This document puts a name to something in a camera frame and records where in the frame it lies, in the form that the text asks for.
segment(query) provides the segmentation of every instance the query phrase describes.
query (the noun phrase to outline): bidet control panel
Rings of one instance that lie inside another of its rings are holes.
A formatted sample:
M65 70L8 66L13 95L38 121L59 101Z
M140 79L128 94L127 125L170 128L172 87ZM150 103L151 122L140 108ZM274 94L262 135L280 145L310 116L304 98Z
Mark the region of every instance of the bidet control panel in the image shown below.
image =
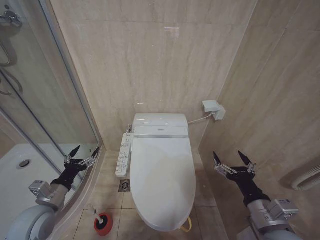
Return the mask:
M118 178L124 178L127 174L133 137L133 133L123 134L118 163L115 170L115 175Z

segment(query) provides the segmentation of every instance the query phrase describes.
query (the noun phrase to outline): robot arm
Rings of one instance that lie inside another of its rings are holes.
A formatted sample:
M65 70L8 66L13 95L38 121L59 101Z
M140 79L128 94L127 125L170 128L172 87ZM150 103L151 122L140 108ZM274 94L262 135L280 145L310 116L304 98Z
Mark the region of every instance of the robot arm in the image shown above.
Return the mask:
M258 237L257 239L300 239L293 233L288 223L288 219L298 213L297 207L288 199L271 201L254 182L256 165L243 153L240 151L238 153L245 166L226 166L221 163L217 154L213 152L214 169L238 185L244 196L243 203L250 210L250 223L252 223L255 235L260 235L260 238Z
M99 148L85 160L73 159L79 148L80 146L72 150L66 157L65 170L59 178L51 184L36 180L29 186L38 205L25 210L14 220L6 240L45 240L50 236L56 225L57 212L63 209L66 195L77 174L97 161Z

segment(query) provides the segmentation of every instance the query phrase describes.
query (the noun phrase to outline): toilet plunger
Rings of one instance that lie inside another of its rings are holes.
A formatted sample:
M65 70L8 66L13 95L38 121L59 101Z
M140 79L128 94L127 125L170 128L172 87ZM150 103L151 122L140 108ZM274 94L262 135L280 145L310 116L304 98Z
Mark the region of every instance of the toilet plunger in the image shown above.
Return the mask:
M87 208L95 216L93 225L96 232L102 237L110 233L113 226L113 220L110 214L106 212L98 214L92 204L88 204Z

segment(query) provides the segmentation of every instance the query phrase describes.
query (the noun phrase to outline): wall socket box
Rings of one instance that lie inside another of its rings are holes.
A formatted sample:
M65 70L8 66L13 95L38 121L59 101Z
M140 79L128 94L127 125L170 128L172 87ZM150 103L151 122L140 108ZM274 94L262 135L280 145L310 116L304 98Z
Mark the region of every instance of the wall socket box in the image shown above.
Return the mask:
M203 109L206 113L212 112L216 121L224 119L226 114L225 108L215 100L202 101Z

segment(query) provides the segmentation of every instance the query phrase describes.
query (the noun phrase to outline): toilet seat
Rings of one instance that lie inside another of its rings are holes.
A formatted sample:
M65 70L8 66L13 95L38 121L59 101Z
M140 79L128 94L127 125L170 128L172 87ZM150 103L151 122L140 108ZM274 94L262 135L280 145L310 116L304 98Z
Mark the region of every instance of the toilet seat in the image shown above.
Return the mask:
M134 137L130 185L136 209L149 227L161 232L181 227L196 194L189 138Z

